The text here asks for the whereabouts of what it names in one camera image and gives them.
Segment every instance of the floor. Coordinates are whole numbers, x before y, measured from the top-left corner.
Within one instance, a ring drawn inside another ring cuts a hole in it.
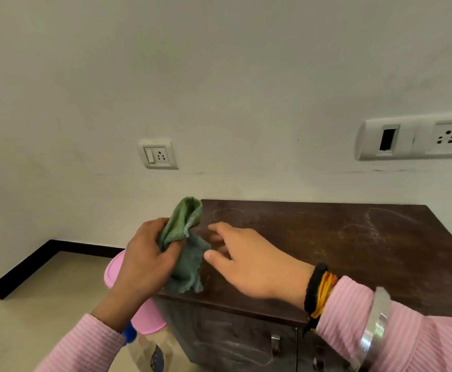
[[[82,317],[104,297],[110,259],[60,252],[5,300],[0,300],[0,371],[32,371]],[[168,327],[147,336],[172,350],[170,372],[202,372],[191,364]],[[124,347],[111,372],[138,372],[133,348]]]

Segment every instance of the pink striped sleeve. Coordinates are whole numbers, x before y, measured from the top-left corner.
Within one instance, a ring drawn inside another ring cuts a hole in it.
[[[317,333],[350,360],[365,328],[371,289],[342,277],[329,297]],[[383,350],[372,371],[452,371],[452,317],[424,317],[392,302]]]
[[[36,372],[107,371],[124,345],[124,337],[90,314],[54,347]]]

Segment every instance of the pink container lid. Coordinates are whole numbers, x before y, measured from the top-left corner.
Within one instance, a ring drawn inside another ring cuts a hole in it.
[[[115,256],[109,265],[107,265],[107,268],[105,268],[104,282],[109,288],[112,288],[112,285],[114,285],[114,282],[118,277],[125,252],[126,250]],[[152,299],[148,299],[131,319],[131,325],[133,325],[135,330],[140,334],[151,334],[165,327],[166,322],[162,318],[161,313]]]

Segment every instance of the switch plate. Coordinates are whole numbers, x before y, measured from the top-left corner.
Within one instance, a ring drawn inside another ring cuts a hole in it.
[[[395,130],[391,145],[390,129]],[[367,120],[354,153],[359,161],[452,158],[452,113]]]
[[[138,154],[149,169],[178,169],[174,157],[173,144],[168,139],[138,141]]]

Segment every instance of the green cloth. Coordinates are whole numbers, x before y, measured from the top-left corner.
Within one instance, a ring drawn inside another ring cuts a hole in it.
[[[157,245],[161,252],[164,252],[172,242],[188,238],[165,286],[165,291],[170,294],[181,294],[189,289],[195,292],[203,290],[200,282],[200,263],[204,252],[211,249],[211,245],[198,235],[189,232],[200,223],[202,209],[200,200],[185,197],[176,206],[169,222],[157,236]]]

